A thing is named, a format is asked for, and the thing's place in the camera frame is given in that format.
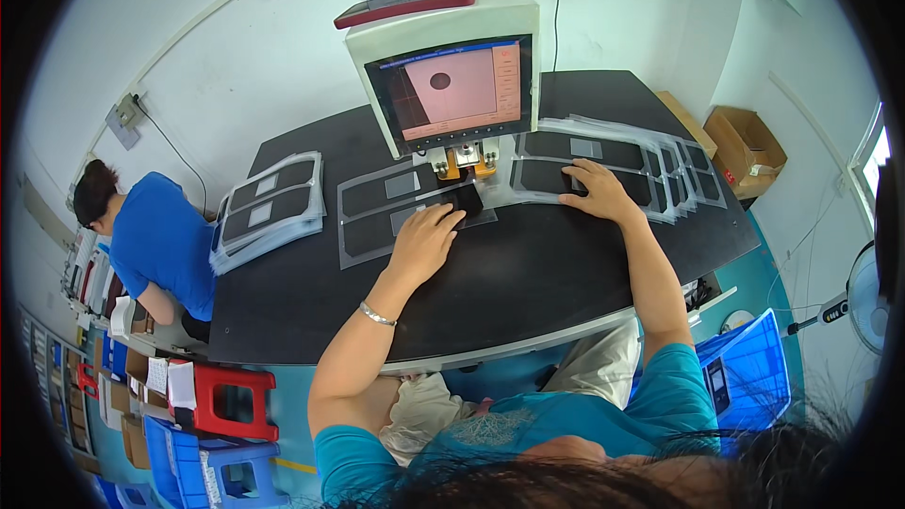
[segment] black cable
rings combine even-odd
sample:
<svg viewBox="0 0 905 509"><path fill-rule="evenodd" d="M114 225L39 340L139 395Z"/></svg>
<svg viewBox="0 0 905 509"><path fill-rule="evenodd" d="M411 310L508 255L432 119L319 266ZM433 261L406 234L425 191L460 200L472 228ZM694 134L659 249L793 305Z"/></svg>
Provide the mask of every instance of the black cable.
<svg viewBox="0 0 905 509"><path fill-rule="evenodd" d="M559 0L557 0L557 7L553 11L553 40L556 42L553 50L553 71L555 72L557 70L557 61L559 61Z"/></svg>
<svg viewBox="0 0 905 509"><path fill-rule="evenodd" d="M201 175L198 175L198 172L195 171L195 168L192 167L191 164L189 164L186 161L186 158L182 157L182 154L179 153L179 151L175 149L175 145L173 145L173 142L169 141L169 138L166 137L166 134L164 134L164 131L160 129L160 126L158 126L157 123L154 122L154 119L151 118L151 115L149 115L148 112L144 108L141 107L141 105L139 104L138 95L132 96L132 104L135 105L136 107L138 107L139 110L141 110L142 115L148 117L148 120L151 121L151 123L154 125L154 128L156 128L157 131L160 132L160 135L164 137L164 140L166 141L166 143L170 144L170 147L173 148L173 151L175 152L175 154L179 156L180 160L182 160L182 163L186 164L186 167L188 169L192 170L192 173L194 173L195 176L198 177L198 181L201 182L201 189L205 192L205 203L201 206L201 210L202 210L201 216L206 215L207 214L207 186L205 185L205 180L201 179Z"/></svg>

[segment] pink screen area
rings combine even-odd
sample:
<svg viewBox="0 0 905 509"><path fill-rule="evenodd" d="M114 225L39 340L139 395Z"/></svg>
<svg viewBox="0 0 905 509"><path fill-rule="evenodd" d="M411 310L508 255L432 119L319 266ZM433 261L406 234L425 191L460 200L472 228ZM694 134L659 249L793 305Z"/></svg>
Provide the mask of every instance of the pink screen area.
<svg viewBox="0 0 905 509"><path fill-rule="evenodd" d="M403 129L405 140L520 118L518 44L423 59L404 70L429 121ZM449 77L446 88L432 85L436 74Z"/></svg>
<svg viewBox="0 0 905 509"><path fill-rule="evenodd" d="M415 61L405 66L405 72L432 123L486 115L497 110L490 49ZM445 89L437 90L431 85L431 77L437 73L449 76L450 84Z"/></svg>

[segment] hand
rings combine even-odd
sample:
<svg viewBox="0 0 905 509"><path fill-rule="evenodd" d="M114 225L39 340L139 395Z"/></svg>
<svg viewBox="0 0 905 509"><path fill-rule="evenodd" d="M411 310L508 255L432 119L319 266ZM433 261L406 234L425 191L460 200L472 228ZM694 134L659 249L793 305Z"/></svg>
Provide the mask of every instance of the hand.
<svg viewBox="0 0 905 509"><path fill-rule="evenodd" d="M451 203L415 212L402 224L385 274L412 291L431 278L446 262L457 232L453 227L465 218L464 210Z"/></svg>
<svg viewBox="0 0 905 509"><path fill-rule="evenodd" d="M574 167L564 167L563 173L581 181L587 188L587 196L560 195L559 202L589 215L609 219L620 226L639 215L643 217L643 212L625 193L625 188L613 172L585 159L572 160L572 164Z"/></svg>

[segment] curved desk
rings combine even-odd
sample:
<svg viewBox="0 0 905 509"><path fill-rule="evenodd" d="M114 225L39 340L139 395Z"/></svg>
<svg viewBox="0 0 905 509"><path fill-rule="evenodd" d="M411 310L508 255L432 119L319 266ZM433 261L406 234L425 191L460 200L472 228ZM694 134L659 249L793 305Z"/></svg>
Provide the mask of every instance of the curved desk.
<svg viewBox="0 0 905 509"><path fill-rule="evenodd" d="M628 71L542 74L540 116L570 114L691 135ZM261 145L249 175L291 153L324 157L323 232L238 267L217 282L208 357L315 364L389 255L339 270L337 185L394 162L370 107L302 126ZM682 283L757 247L729 186L728 208L700 206L674 225L651 224ZM421 286L396 327L385 371L474 364L542 349L634 315L616 224L559 205L496 209L498 221L461 230L446 265Z"/></svg>

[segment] dark hair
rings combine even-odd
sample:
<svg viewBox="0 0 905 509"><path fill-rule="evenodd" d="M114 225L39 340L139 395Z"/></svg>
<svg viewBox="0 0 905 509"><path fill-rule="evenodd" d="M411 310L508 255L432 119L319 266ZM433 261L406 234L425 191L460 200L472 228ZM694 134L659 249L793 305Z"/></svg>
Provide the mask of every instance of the dark hair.
<svg viewBox="0 0 905 509"><path fill-rule="evenodd" d="M820 481L839 458L849 425L819 410L816 423L778 423L759 432L713 430L672 436L662 445L665 458L715 456L702 444L722 438L727 462L712 492L716 506L745 509L805 507L817 498ZM474 460L435 460L417 469L400 469L402 479L370 500L337 507L432 509L462 507L692 507L661 485L625 469L570 463L568 460L515 459L475 464Z"/></svg>
<svg viewBox="0 0 905 509"><path fill-rule="evenodd" d="M107 203L116 194L119 176L101 160L92 160L85 166L85 174L75 186L73 208L75 218L86 229L107 214Z"/></svg>

